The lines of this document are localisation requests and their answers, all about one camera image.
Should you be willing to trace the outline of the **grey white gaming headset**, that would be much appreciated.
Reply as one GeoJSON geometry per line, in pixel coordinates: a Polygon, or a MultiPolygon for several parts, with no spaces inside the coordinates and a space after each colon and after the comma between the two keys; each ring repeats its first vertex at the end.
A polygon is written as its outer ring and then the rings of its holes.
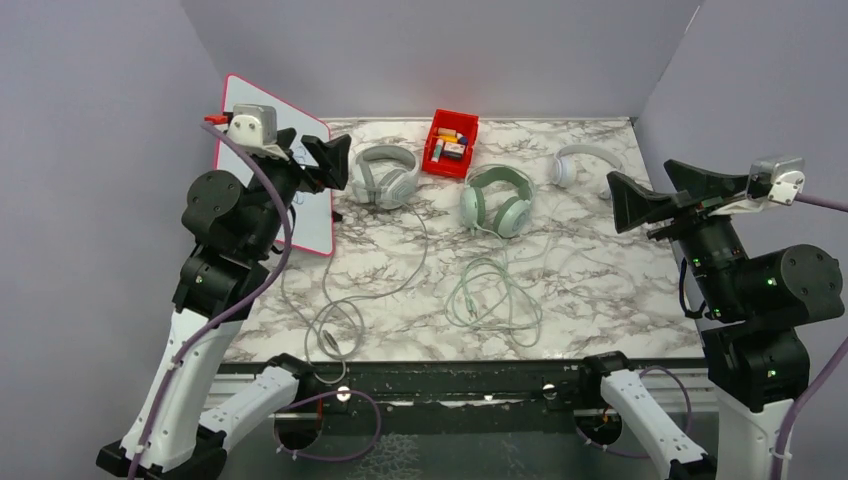
{"type": "Polygon", "coordinates": [[[397,145],[376,145],[354,158],[352,192],[361,204],[394,210],[408,203],[417,191],[421,161],[410,150],[397,145]],[[378,176],[373,164],[391,163],[393,168],[378,176]]]}

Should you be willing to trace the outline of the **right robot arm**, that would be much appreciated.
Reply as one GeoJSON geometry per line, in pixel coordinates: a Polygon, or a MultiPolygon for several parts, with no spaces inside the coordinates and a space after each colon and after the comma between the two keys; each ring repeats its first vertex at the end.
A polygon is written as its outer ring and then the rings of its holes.
{"type": "Polygon", "coordinates": [[[834,257],[809,244],[749,256],[731,218],[803,200],[804,161],[767,157],[742,175],[672,159],[664,168],[670,193],[608,174],[614,224],[621,233],[647,226],[650,239],[677,243],[683,272],[698,285],[703,301],[691,317],[715,322],[702,341],[719,449],[709,454],[694,442],[619,351],[583,359],[578,396],[589,408],[613,409],[663,479],[784,479],[795,421],[846,355],[838,349],[812,376],[797,328],[844,314],[843,275],[834,257]]]}

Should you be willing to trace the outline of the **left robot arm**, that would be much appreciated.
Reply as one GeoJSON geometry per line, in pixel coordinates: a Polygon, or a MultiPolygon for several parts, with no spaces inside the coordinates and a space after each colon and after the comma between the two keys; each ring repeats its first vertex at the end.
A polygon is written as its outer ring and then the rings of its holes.
{"type": "Polygon", "coordinates": [[[180,270],[163,357],[131,428],[96,458],[99,468],[117,477],[215,479],[233,448],[269,415],[313,401],[312,368],[281,354],[251,384],[206,407],[224,354],[255,300],[288,263],[292,248],[285,245],[277,265],[265,265],[276,238],[292,236],[294,195],[343,190],[351,139],[303,136],[314,160],[303,166],[291,156],[293,129],[257,139],[238,138],[232,126],[206,123],[205,129],[242,159],[253,178],[243,183],[229,171],[211,170],[189,188],[182,222],[195,245],[180,270]]]}

